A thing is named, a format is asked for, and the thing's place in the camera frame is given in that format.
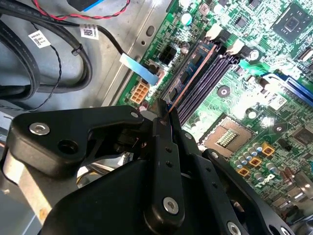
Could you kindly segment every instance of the metal rivet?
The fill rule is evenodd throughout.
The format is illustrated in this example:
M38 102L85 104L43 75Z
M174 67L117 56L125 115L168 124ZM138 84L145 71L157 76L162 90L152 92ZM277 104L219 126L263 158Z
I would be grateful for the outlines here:
M290 233L288 232L287 229L285 229L284 227L281 227L282 232L284 233L284 235L290 235Z
M135 118L139 117L137 113L131 112L131 115Z
M171 197L166 197L163 199L163 206L170 214L177 214L179 211L177 202Z
M29 126L29 131L37 136L45 136L49 134L50 128L47 124L35 122Z
M212 155L213 155L213 157L216 158L216 159L219 158L219 156L217 155L216 152L212 152Z
M189 133L185 133L185 136L190 140L192 139L192 136Z
M229 221L227 223L227 227L228 227L228 230L229 230L230 234L232 234L232 235L241 235L241 232L240 232L239 228L233 222Z

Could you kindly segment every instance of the ram slot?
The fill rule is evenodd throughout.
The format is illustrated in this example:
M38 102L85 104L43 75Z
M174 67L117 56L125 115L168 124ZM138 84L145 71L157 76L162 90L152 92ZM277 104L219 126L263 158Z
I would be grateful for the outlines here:
M178 106L179 119L181 124L185 124L196 109L203 103L226 72L234 65L238 64L239 59L229 54L219 55L210 65L208 70L188 91L188 95Z

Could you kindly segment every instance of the sticker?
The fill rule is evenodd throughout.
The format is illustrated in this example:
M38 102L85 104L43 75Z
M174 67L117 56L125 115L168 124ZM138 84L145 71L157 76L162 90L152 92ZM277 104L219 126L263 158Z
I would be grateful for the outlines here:
M283 98L280 94L278 94L269 104L274 110L279 110L284 104L286 104L287 100Z
M94 24L81 24L80 34L83 38L99 40L98 27Z
M38 30L37 32L34 32L32 34L28 35L31 40L39 47L47 47L51 45L51 43L48 41L48 39L44 36L44 34Z

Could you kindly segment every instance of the metal sheet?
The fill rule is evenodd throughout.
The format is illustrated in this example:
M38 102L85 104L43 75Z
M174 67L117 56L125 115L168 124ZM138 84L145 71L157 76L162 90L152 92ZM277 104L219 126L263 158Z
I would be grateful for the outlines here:
M31 5L29 0L21 2ZM64 0L43 1L39 0L42 6L50 13L59 15L66 13L75 13L75 9L68 5ZM88 15L109 15L118 11L126 0L105 0L91 10L87 11ZM119 17L110 20L88 20L70 19L76 23L99 24L109 30L112 35L121 44L126 52L131 51L131 57L141 58L148 48L152 37L147 37L146 30L150 25L156 29L162 23L165 17L165 9L168 7L170 0L131 0L127 11ZM39 65L42 81L53 84L58 76L58 62L56 55L51 48L42 49L29 39L28 35L35 32L34 27L26 21L2 16L3 20L14 32L25 42L32 51ZM57 48L63 67L62 81L73 83L80 77L82 72L82 62L80 58L74 57L70 52L71 48L62 39L55 36L45 29L41 29L48 40ZM84 45L93 65L93 80L91 84L82 91L68 94L55 94L52 99L40 110L60 110L75 109L89 106L101 106L113 104L111 102L119 85L124 81L124 75L127 70L122 70L119 62L119 54L104 36L100 35L99 41L90 40L80 37L78 28L68 28L75 37ZM27 84L28 78L24 70L20 69L21 65L17 58L2 44L0 44L0 84ZM25 104L35 107L41 104L48 94L35 94Z

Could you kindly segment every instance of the blue slot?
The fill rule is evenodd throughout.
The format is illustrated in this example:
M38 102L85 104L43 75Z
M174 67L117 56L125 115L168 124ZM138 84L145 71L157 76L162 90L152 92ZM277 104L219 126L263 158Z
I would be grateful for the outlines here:
M98 4L101 3L102 1L104 1L104 0L99 0L99 1L95 2L94 4L90 5L90 6L87 7L86 9L84 9L84 11L86 12L86 11L90 10L91 8L93 8L94 6L98 5Z
M294 80L290 76L286 76L283 74L277 74L277 73L266 73L263 74L262 77L271 77L271 74L274 78L279 78L282 83L281 85L284 86L286 89L291 91L293 94L295 94L297 97L299 97L301 100L309 104L313 107L313 94L306 89L303 85L298 83L296 80Z

